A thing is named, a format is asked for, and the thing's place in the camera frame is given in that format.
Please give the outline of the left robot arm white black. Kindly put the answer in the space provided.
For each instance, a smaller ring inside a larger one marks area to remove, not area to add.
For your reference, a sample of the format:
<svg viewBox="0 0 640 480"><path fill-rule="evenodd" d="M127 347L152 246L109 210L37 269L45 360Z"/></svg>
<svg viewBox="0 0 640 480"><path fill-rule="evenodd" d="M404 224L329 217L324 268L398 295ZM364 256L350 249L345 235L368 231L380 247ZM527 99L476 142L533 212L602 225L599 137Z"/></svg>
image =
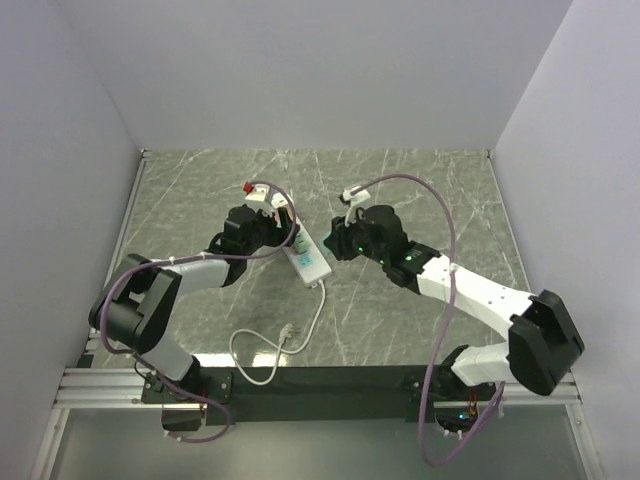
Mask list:
<svg viewBox="0 0 640 480"><path fill-rule="evenodd" d="M229 211L224 228L203 252L182 260L126 256L90 310L89 325L107 350L131 353L165 377L164 389L186 402L204 390L200 362L167 332L181 295L234 284L263 247L289 247L299 228L295 211L276 207L255 211L247 205Z"/></svg>

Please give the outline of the teal charger plug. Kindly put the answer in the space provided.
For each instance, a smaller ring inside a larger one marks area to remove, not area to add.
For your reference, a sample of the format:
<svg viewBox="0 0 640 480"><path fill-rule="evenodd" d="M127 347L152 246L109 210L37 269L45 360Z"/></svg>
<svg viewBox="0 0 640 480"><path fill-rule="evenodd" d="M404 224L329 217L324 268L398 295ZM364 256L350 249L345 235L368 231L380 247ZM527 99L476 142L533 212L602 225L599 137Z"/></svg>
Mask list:
<svg viewBox="0 0 640 480"><path fill-rule="evenodd" d="M333 256L334 256L334 253L333 253L333 251L329 248L329 245L326 243L326 242L327 242L327 240L328 240L328 237L327 237L327 238L324 238L324 239L322 240L322 245L323 245L323 249L324 249L323 251L326 253L326 255L328 255L328 256L330 256L330 257L333 257Z"/></svg>

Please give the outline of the green charger plug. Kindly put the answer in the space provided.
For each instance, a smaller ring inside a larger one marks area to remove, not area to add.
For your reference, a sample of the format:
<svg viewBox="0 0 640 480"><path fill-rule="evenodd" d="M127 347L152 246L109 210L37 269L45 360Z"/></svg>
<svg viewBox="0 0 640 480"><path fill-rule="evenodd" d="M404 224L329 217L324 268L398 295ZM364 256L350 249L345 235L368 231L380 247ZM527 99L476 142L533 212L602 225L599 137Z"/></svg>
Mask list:
<svg viewBox="0 0 640 480"><path fill-rule="evenodd" d="M293 249L297 254L307 252L309 250L308 240L302 235L297 235L293 244Z"/></svg>

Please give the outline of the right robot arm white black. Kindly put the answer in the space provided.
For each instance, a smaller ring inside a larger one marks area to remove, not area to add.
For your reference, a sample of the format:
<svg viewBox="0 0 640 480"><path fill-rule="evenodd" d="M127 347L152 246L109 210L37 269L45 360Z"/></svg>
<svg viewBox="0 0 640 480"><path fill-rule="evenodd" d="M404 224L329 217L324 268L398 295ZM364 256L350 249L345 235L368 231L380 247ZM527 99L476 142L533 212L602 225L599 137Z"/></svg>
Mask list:
<svg viewBox="0 0 640 480"><path fill-rule="evenodd" d="M459 346L434 368L435 391L460 399L481 384L516 381L549 396L585 350L563 300L502 286L451 263L449 257L412 241L389 205L358 208L335 217L324 241L341 261L364 256L378 263L395 285L454 307L496 331L499 344Z"/></svg>

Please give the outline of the white power strip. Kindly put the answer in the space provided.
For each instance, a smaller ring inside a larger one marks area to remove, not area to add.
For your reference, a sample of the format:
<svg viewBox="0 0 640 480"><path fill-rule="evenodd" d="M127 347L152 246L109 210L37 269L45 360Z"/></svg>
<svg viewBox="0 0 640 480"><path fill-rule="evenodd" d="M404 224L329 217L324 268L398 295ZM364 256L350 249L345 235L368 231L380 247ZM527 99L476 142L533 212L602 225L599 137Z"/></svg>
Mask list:
<svg viewBox="0 0 640 480"><path fill-rule="evenodd" d="M306 287L316 287L332 273L329 263L321 253L320 249L308 233L301 219L297 218L297 235L304 236L309 242L309 250L303 254L297 254L293 249L293 243L289 247L284 247L283 251L291 265L299 275Z"/></svg>

